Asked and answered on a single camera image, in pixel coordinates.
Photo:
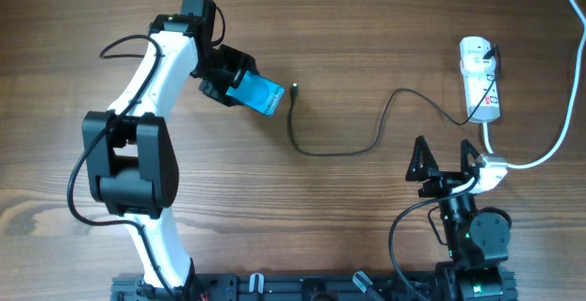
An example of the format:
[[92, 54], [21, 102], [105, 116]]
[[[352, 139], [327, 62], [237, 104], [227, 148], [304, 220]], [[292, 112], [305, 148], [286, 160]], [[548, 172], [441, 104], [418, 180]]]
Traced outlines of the blue screen smartphone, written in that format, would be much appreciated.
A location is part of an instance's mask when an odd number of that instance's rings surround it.
[[229, 87], [226, 94], [243, 105], [265, 115], [274, 114], [285, 89], [263, 76], [247, 71], [237, 88]]

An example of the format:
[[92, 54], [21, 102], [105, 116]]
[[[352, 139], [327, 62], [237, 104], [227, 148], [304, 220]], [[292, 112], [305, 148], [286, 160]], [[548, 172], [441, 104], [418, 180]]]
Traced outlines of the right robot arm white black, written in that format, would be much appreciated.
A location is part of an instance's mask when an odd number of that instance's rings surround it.
[[494, 189], [507, 174], [500, 156], [479, 153], [461, 142], [461, 168], [442, 171], [424, 136], [416, 138], [406, 180], [418, 195], [439, 205], [450, 260], [438, 263], [428, 300], [517, 300], [515, 274], [500, 267], [509, 258], [512, 219], [496, 207], [479, 209], [474, 197]]

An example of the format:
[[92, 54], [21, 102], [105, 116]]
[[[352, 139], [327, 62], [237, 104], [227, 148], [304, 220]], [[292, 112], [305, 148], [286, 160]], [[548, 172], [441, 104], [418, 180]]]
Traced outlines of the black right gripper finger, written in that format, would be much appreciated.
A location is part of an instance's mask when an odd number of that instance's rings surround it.
[[476, 159], [480, 153], [476, 150], [476, 148], [472, 145], [472, 143], [468, 139], [464, 139], [461, 141], [461, 172], [462, 173], [472, 173], [473, 172], [473, 164], [475, 163]]
[[406, 181], [426, 181], [440, 175], [439, 166], [423, 135], [416, 138], [406, 172]]

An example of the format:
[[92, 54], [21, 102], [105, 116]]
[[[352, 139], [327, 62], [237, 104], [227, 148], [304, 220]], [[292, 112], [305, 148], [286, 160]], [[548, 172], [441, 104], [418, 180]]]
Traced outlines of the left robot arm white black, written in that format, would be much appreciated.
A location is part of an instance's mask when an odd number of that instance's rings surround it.
[[212, 0], [183, 0], [179, 13], [159, 15], [143, 36], [146, 53], [124, 92], [102, 112], [82, 121], [84, 151], [71, 172], [67, 202], [82, 166], [92, 197], [125, 225], [144, 266], [144, 296], [201, 297], [193, 261], [183, 249], [172, 204], [179, 165], [167, 121], [188, 78], [226, 106], [274, 113], [283, 88], [262, 77], [255, 59], [212, 37], [223, 16]]

